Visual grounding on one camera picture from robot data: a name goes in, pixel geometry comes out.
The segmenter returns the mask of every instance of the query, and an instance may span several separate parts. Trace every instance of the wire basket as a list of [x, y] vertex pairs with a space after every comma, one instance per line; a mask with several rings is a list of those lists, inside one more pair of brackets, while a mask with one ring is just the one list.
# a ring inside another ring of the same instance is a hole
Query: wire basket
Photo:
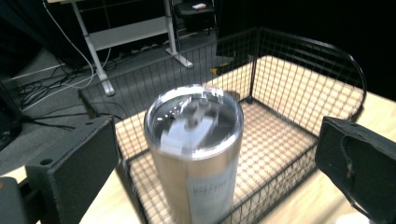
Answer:
[[225, 223], [262, 219], [315, 170], [323, 116], [355, 119], [366, 95], [359, 66], [331, 45], [294, 35], [253, 29], [141, 65], [110, 82], [80, 91], [95, 116], [113, 114], [122, 166], [119, 175], [143, 223], [172, 223], [143, 134], [146, 109], [161, 93], [190, 84], [228, 91], [244, 111], [233, 209]]

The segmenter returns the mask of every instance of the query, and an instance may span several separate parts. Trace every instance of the table surface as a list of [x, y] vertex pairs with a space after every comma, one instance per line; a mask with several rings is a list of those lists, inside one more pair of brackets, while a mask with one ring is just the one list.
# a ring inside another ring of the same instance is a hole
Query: table surface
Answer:
[[[396, 102], [368, 92], [358, 123], [396, 142]], [[18, 181], [25, 178], [23, 167], [6, 174]], [[332, 223], [335, 218], [356, 211], [331, 180], [317, 171], [262, 223]], [[113, 172], [81, 223], [139, 223], [134, 208]]]

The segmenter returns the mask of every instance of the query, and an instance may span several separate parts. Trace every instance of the cable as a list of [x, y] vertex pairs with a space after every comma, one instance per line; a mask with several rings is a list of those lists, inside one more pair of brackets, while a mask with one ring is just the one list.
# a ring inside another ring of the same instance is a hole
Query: cable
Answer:
[[27, 116], [24, 116], [21, 119], [21, 122], [22, 123], [33, 123], [33, 124], [37, 124], [37, 125], [41, 125], [41, 126], [45, 126], [45, 127], [60, 128], [60, 129], [64, 129], [67, 131], [72, 131], [72, 130], [76, 129], [76, 127], [68, 126], [68, 125], [48, 124], [48, 123], [35, 121], [34, 119], [31, 119], [30, 117], [27, 117]]
[[[88, 79], [90, 79], [90, 78], [91, 78], [91, 77], [87, 77], [87, 78], [85, 78], [85, 79], [82, 79], [81, 81], [76, 82], [74, 85], [77, 85], [77, 84], [79, 84], [79, 83], [82, 83], [82, 82], [84, 82], [84, 81], [86, 81], [86, 80], [88, 80]], [[58, 90], [58, 91], [55, 91], [55, 92], [53, 92], [53, 93], [51, 93], [51, 94], [49, 94], [49, 95], [47, 95], [47, 96], [45, 96], [45, 97], [39, 99], [37, 102], [35, 102], [35, 103], [33, 103], [33, 104], [27, 106], [26, 108], [24, 108], [24, 109], [22, 110], [22, 112], [24, 112], [24, 111], [26, 111], [26, 110], [32, 108], [33, 106], [35, 106], [35, 105], [37, 105], [38, 103], [42, 102], [43, 100], [49, 98], [50, 96], [52, 96], [52, 95], [54, 95], [54, 94], [56, 94], [56, 93], [58, 93], [58, 92], [65, 91], [65, 90], [67, 90], [67, 89], [70, 89], [70, 87], [67, 86], [67, 87], [65, 87], [65, 88], [63, 88], [63, 89], [60, 89], [60, 90]]]
[[[52, 88], [48, 88], [48, 89], [45, 89], [45, 90], [42, 90], [42, 91], [39, 91], [39, 92], [35, 93], [34, 96], [31, 96], [31, 97], [35, 97], [34, 99], [36, 99], [37, 95], [38, 95], [38, 94], [41, 94], [42, 92], [45, 93], [45, 96], [42, 97], [41, 99], [37, 100], [35, 103], [33, 103], [33, 104], [27, 106], [26, 108], [24, 108], [24, 109], [22, 110], [22, 112], [23, 112], [23, 111], [26, 111], [26, 110], [28, 110], [28, 109], [30, 109], [30, 108], [32, 108], [34, 105], [37, 105], [38, 103], [42, 102], [43, 100], [47, 99], [48, 97], [50, 97], [50, 96], [52, 96], [53, 94], [56, 94], [56, 93], [58, 93], [58, 92], [60, 92], [60, 91], [64, 91], [64, 90], [66, 90], [66, 89], [68, 89], [68, 88], [78, 88], [78, 89], [79, 89], [79, 88], [85, 88], [85, 87], [87, 87], [88, 85], [91, 84], [91, 82], [92, 82], [94, 76], [97, 75], [96, 73], [93, 72], [93, 67], [92, 67], [90, 61], [89, 61], [89, 60], [85, 57], [85, 55], [74, 45], [74, 43], [73, 43], [73, 42], [69, 39], [69, 37], [64, 33], [64, 30], [63, 30], [62, 27], [59, 25], [59, 23], [53, 18], [52, 14], [51, 14], [50, 11], [47, 9], [45, 0], [43, 0], [43, 6], [44, 6], [44, 9], [46, 9], [46, 11], [47, 11], [47, 13], [49, 14], [49, 16], [51, 17], [51, 19], [53, 20], [53, 22], [56, 24], [56, 26], [57, 26], [57, 27], [59, 28], [59, 30], [62, 32], [62, 34], [64, 35], [64, 37], [66, 38], [66, 40], [72, 45], [72, 47], [84, 58], [84, 60], [85, 60], [85, 61], [87, 62], [87, 64], [90, 66], [90, 68], [91, 68], [91, 74], [92, 74], [92, 75], [91, 75], [91, 77], [85, 78], [85, 79], [83, 79], [83, 80], [81, 80], [81, 81], [79, 81], [79, 82], [76, 82], [76, 83], [72, 84], [72, 85], [62, 83], [60, 86], [66, 86], [66, 88], [61, 89], [61, 90], [58, 90], [58, 91], [56, 91], [56, 92], [53, 92], [53, 93], [51, 93], [50, 95], [47, 95], [47, 93], [48, 93], [48, 91], [49, 91], [50, 89], [52, 89]], [[108, 58], [109, 58], [110, 51], [111, 51], [111, 49], [109, 49], [109, 51], [108, 51], [107, 58], [106, 58], [106, 62], [107, 62], [107, 60], [108, 60]], [[76, 87], [78, 84], [80, 84], [80, 83], [82, 83], [82, 82], [84, 82], [84, 81], [86, 81], [86, 80], [89, 80], [89, 82], [88, 82], [87, 84], [85, 84], [85, 85], [82, 86], [82, 87]]]
[[88, 113], [75, 113], [75, 114], [63, 114], [63, 115], [54, 115], [54, 116], [47, 116], [47, 117], [38, 117], [33, 120], [38, 119], [57, 119], [57, 118], [66, 118], [66, 117], [74, 117], [74, 116], [84, 116], [88, 115]]

